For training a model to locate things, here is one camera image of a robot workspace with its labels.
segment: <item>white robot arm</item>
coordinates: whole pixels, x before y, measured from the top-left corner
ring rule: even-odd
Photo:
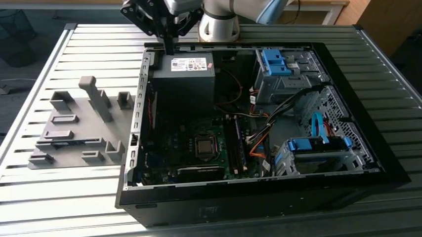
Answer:
[[[237,15],[259,24],[272,24],[288,0],[127,0],[121,14],[164,44],[173,54],[173,43],[200,20],[199,36],[207,42],[239,38]]]

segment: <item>table surface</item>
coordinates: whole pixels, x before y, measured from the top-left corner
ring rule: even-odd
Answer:
[[[364,32],[339,26],[241,25],[245,42],[326,43],[412,182],[331,212],[147,230],[113,207],[119,166],[26,168],[52,93],[68,90],[72,97],[85,97],[78,77],[93,75],[108,96],[135,94],[143,44],[156,41],[133,25],[68,28],[0,147],[0,235],[422,236],[422,101]],[[192,29],[181,40],[196,41],[196,36]]]
[[[303,5],[347,5],[350,0],[302,0]],[[121,0],[0,0],[0,3],[121,4]]]

